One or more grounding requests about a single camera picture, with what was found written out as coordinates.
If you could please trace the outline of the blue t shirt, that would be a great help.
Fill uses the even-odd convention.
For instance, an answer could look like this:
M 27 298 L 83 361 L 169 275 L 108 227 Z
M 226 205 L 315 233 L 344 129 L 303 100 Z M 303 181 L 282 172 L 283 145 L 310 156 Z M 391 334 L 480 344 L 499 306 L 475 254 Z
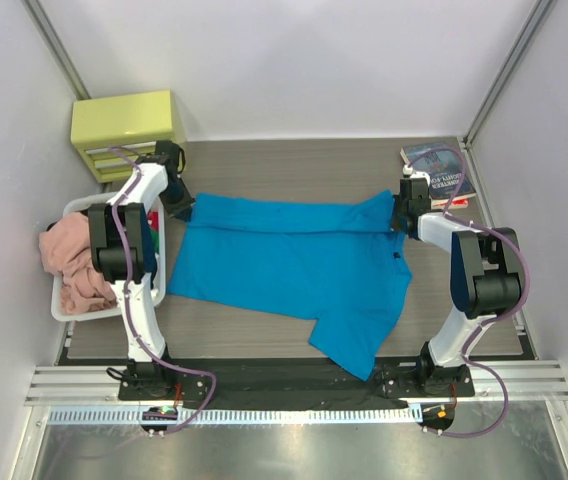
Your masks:
M 312 320 L 310 345 L 365 381 L 412 279 L 393 208 L 388 191 L 358 204 L 200 194 L 167 291 Z

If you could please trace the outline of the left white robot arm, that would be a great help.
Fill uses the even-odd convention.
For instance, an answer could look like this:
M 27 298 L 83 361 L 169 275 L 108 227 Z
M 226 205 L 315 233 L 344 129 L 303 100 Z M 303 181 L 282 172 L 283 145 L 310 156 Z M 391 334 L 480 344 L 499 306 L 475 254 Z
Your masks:
M 178 380 L 155 314 L 152 287 L 165 256 L 155 250 L 148 213 L 159 201 L 169 216 L 190 220 L 195 200 L 181 178 L 186 157 L 170 140 L 158 141 L 151 154 L 125 146 L 110 151 L 131 165 L 132 174 L 108 202 L 87 211 L 93 266 L 116 296 L 128 342 L 125 369 L 108 368 L 107 374 L 120 383 L 125 400 L 165 399 Z

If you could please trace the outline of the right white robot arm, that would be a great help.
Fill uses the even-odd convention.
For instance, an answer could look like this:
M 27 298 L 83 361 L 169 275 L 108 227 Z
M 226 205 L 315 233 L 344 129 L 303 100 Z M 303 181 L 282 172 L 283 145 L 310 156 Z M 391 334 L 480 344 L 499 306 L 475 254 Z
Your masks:
M 386 395 L 472 396 L 472 349 L 490 326 L 514 316 L 528 296 L 529 275 L 517 234 L 433 210 L 424 178 L 402 179 L 394 199 L 393 229 L 450 255 L 453 307 L 438 333 L 423 345 L 415 366 L 384 381 Z

